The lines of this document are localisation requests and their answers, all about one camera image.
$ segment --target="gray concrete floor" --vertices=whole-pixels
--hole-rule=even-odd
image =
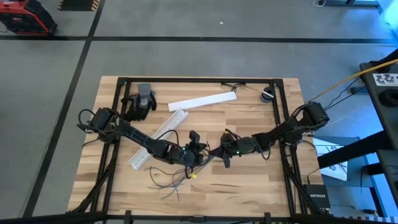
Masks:
[[[61,12],[54,0],[40,2],[59,24],[56,35],[87,35],[94,12]],[[311,0],[112,0],[95,35],[390,38],[376,9],[317,8]],[[0,218],[22,214],[83,45],[0,40]],[[93,107],[103,75],[295,77],[308,100],[393,50],[382,44],[94,41],[34,215],[65,212],[85,138],[76,116]],[[319,101],[329,103],[348,84]],[[322,136],[363,138],[381,129],[368,96],[353,96],[328,114]]]

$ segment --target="white plastic strip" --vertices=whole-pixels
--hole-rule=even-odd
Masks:
[[[210,105],[213,103],[221,103],[229,100],[236,100],[236,94],[234,91],[215,94],[211,96],[199,97],[191,100],[179,101],[175,103],[169,103],[169,111],[195,108],[197,106]]]
[[[152,136],[153,139],[158,138],[161,134],[165,133],[168,130],[176,129],[182,121],[188,116],[188,112],[183,110],[177,110]],[[163,135],[160,139],[167,139],[172,132],[169,132]],[[138,170],[146,160],[150,158],[150,154],[148,153],[147,149],[141,147],[129,160],[129,164],[135,170]]]

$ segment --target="sticker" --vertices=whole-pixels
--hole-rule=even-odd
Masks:
[[[398,86],[398,74],[373,74],[373,78],[377,86]]]

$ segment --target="wooden table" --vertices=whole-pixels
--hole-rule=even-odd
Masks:
[[[94,111],[100,107],[111,107],[117,79],[118,77],[102,77]],[[284,83],[291,113],[303,104],[299,80],[285,78]],[[151,85],[156,92],[157,110],[150,111],[146,120],[131,123],[135,128],[150,136],[172,114],[168,111],[167,103],[230,91],[230,88],[220,86],[219,83],[153,82]],[[201,142],[208,141],[213,149],[219,145],[225,128],[240,136],[250,136],[274,128],[272,103],[265,104],[259,99],[259,91],[266,86],[248,83],[248,87],[250,88],[237,89],[237,100],[187,110],[188,117],[177,129],[180,144],[189,142],[190,130],[195,130],[200,135]],[[133,94],[136,90],[137,83],[134,83],[130,93]],[[279,111],[283,122],[280,104]],[[87,134],[86,141],[94,139],[96,139],[96,134]],[[171,137],[169,141],[175,142],[175,138]],[[75,208],[94,186],[102,148],[103,143],[99,141],[84,147],[68,206],[69,210]],[[175,172],[182,166],[168,165],[150,158],[140,170],[134,170],[127,162],[138,149],[139,146],[136,143],[122,138],[109,204],[108,213],[110,214],[122,215],[125,210],[131,210],[135,215],[263,217],[264,212],[270,212],[273,217],[290,216],[278,144],[272,147],[271,157],[267,161],[260,154],[254,153],[232,158],[231,167],[225,169],[223,161],[215,159],[197,179],[179,189],[179,201],[176,194],[161,199],[172,189],[149,189],[148,187],[153,186],[153,183],[149,171],[144,171],[144,169],[154,166],[166,172]],[[307,174],[318,168],[315,150],[311,145],[301,143],[298,145],[297,157],[303,183],[306,183]],[[158,171],[153,171],[153,173],[156,181],[170,182],[170,176]],[[322,184],[319,170],[310,176],[310,180],[312,184]],[[295,188],[293,191],[295,195],[298,195]],[[99,196],[100,203],[103,200],[103,192],[104,190]]]

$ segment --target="yellow cable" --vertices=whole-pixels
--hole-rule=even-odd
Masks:
[[[383,63],[383,64],[381,64],[381,65],[375,66],[375,67],[373,67],[373,68],[369,68],[369,69],[363,70],[362,72],[358,72],[358,73],[356,73],[356,74],[354,74],[354,75],[352,75],[352,76],[350,76],[350,77],[347,77],[347,78],[345,78],[344,80],[338,82],[336,85],[333,85],[333,86],[330,87],[329,89],[323,91],[323,92],[320,93],[318,96],[312,98],[311,100],[308,100],[308,101],[305,102],[305,103],[308,103],[308,102],[311,102],[311,101],[317,99],[319,96],[322,96],[323,94],[329,92],[330,90],[336,88],[336,87],[339,86],[340,84],[342,84],[342,83],[344,83],[344,82],[347,82],[348,80],[350,80],[350,79],[352,79],[352,78],[356,78],[356,77],[358,77],[358,76],[360,76],[360,75],[363,75],[363,74],[365,74],[365,73],[368,73],[368,72],[371,72],[371,71],[375,71],[376,69],[379,69],[379,68],[382,68],[382,67],[385,67],[385,66],[388,66],[388,65],[392,65],[393,63],[397,63],[397,62],[398,62],[398,59],[395,59],[395,60],[392,60],[392,61],[390,61],[390,62],[386,62],[386,63]]]

